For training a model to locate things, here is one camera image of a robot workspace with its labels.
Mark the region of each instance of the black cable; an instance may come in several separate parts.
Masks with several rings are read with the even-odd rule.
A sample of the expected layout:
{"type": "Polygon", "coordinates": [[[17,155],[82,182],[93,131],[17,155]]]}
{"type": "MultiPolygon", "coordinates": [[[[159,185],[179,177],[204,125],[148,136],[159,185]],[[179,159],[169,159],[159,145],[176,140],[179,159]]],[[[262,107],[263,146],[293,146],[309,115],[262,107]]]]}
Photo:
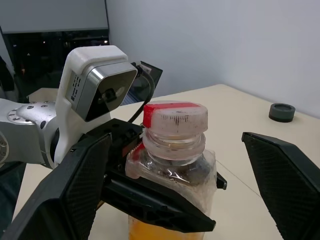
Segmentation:
{"type": "Polygon", "coordinates": [[[144,79],[148,82],[149,84],[149,94],[146,97],[145,101],[143,102],[143,104],[141,105],[141,107],[139,107],[139,109],[135,112],[135,114],[130,118],[130,120],[128,121],[129,123],[132,123],[134,120],[137,119],[137,117],[142,113],[142,111],[144,110],[144,106],[150,102],[152,96],[154,95],[155,92],[155,82],[154,79],[152,78],[152,76],[150,76],[149,73],[147,73],[145,70],[143,70],[141,67],[136,66],[136,68],[138,69],[138,71],[142,71],[141,72],[141,76],[144,77],[144,79]]]}

